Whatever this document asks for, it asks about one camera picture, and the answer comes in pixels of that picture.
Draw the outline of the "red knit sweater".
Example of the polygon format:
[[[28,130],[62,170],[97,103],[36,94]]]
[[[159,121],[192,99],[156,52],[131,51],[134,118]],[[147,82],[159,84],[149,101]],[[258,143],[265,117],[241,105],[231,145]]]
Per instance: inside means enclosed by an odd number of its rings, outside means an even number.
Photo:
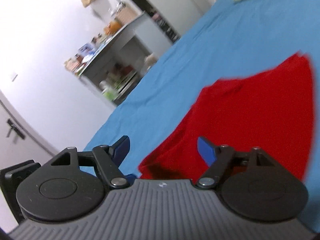
[[[198,180],[213,156],[197,140],[237,151],[258,146],[302,179],[315,126],[313,71],[308,55],[294,54],[276,68],[204,87],[175,130],[139,165],[143,179]]]

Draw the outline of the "green tissue pack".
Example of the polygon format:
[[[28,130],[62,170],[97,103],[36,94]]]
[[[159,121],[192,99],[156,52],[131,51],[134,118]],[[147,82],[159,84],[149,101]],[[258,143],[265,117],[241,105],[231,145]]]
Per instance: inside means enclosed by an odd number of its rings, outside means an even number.
[[[102,91],[102,95],[109,101],[114,101],[118,97],[118,93],[110,86],[106,85]]]

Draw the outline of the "white desk shelf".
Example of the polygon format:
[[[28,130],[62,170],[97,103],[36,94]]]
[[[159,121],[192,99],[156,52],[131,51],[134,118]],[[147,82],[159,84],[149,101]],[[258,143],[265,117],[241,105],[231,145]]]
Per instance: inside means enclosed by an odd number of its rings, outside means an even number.
[[[142,13],[89,54],[74,74],[94,94],[117,107],[148,72],[144,58],[151,53],[160,58],[172,44],[151,17]],[[106,85],[118,93],[116,100],[102,95]]]

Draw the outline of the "beige bag on floor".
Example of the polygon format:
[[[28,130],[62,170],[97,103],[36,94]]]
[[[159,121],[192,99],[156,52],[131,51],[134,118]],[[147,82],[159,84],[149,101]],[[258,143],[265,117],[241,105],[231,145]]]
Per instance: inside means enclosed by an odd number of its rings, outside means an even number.
[[[158,57],[156,54],[151,53],[150,55],[144,58],[144,66],[147,70],[149,70],[154,64],[158,61]]]

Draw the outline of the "blue bed sheet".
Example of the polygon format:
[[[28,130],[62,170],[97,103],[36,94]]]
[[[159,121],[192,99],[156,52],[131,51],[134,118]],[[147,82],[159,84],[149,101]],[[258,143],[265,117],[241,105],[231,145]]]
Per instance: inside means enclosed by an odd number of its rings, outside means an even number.
[[[315,118],[319,118],[319,0],[217,0],[116,108],[86,145],[128,135],[125,173],[177,127],[201,89],[220,78],[247,77],[297,51],[311,57]]]

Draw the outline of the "orange plush on desk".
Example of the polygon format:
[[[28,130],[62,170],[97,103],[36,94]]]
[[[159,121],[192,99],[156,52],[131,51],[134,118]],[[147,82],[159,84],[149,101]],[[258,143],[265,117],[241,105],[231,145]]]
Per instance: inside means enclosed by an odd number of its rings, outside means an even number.
[[[117,31],[122,28],[122,24],[117,20],[112,20],[105,28],[105,35],[114,35]]]

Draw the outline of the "wicker basket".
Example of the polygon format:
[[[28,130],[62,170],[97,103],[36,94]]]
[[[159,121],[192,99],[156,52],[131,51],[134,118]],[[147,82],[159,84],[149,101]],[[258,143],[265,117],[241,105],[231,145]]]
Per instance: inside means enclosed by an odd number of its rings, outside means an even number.
[[[138,13],[129,6],[121,8],[117,13],[115,19],[121,24],[126,25],[138,17]]]

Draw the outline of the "grey white wardrobe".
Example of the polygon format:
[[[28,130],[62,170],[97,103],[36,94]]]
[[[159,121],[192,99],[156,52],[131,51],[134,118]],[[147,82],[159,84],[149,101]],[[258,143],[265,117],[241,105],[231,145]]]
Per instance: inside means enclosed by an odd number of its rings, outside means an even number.
[[[184,35],[211,7],[211,0],[131,0],[147,12],[171,42]]]

